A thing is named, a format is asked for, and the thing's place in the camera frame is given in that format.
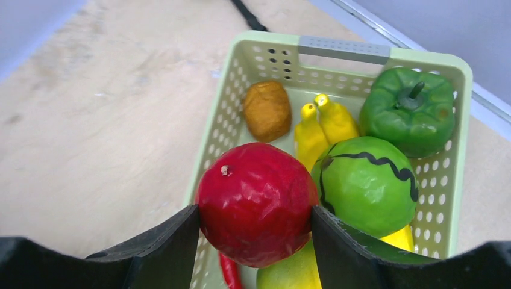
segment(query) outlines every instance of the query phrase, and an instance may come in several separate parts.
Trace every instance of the yellow banana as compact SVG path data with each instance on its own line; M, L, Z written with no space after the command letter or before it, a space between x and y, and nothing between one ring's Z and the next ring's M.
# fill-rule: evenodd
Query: yellow banana
M314 103L319 110L319 125L329 144L360 136L357 123L344 105L331 101L323 93L314 98Z
M313 104L301 109L301 121L295 128L295 153L297 160L310 173L314 163L328 147L328 141L317 120L318 112Z

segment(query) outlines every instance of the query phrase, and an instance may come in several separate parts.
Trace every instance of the basket handle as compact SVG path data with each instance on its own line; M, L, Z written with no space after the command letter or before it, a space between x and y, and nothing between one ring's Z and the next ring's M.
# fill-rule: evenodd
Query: basket handle
M298 53L385 65L390 58L390 46L300 36Z

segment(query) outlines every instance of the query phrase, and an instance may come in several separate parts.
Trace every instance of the black stripe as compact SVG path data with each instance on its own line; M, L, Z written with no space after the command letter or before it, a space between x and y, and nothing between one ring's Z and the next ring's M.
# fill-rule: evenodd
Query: black stripe
M323 184L323 169L319 171L319 190L321 191L321 197L319 198L321 205L325 207L329 212L335 215L334 206L325 200L325 185Z
M328 155L336 146L337 146L338 143L335 143L327 152L326 155ZM321 161L323 160L322 158L318 158L314 163L317 163L318 161Z
M390 160L390 158L375 158L369 152L359 152L358 154L340 154L334 155L332 158L367 158L371 164L376 166L389 164L396 178L403 182L410 180L410 197L412 198L412 201L417 202L419 199L419 188L416 186L415 175L413 175L413 172L407 168L398 170L397 166L392 160Z

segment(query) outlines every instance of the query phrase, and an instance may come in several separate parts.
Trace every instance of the green basket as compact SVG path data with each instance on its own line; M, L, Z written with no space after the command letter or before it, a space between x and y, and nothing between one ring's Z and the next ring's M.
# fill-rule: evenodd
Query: green basket
M421 185L412 230L415 252L433 258L448 258L456 252L457 225L463 185L466 138L472 92L472 70L458 57L434 52L390 48L344 40L247 31L231 45L212 112L194 167L185 205L193 203L200 177L223 152L254 142L243 121L242 102L247 88L256 82L277 79L289 95L294 127L301 107L318 93L348 107L358 119L360 107L378 73L325 69L301 64L300 55L315 55L349 61L380 64L381 70L396 66L440 73L456 89L457 124L445 150L429 158L411 160ZM293 134L271 143L294 154ZM201 234L195 257L191 288L226 288L217 251ZM247 289L255 289L256 269L241 266Z

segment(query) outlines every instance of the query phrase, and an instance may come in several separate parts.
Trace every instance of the pepper stem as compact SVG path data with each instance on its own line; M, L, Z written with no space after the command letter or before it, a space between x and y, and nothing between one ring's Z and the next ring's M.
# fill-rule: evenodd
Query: pepper stem
M410 91L409 97L411 99L417 98L417 95L419 95L419 93L422 91L423 88L424 88L424 82L423 81L415 84L415 86L412 88L412 91Z

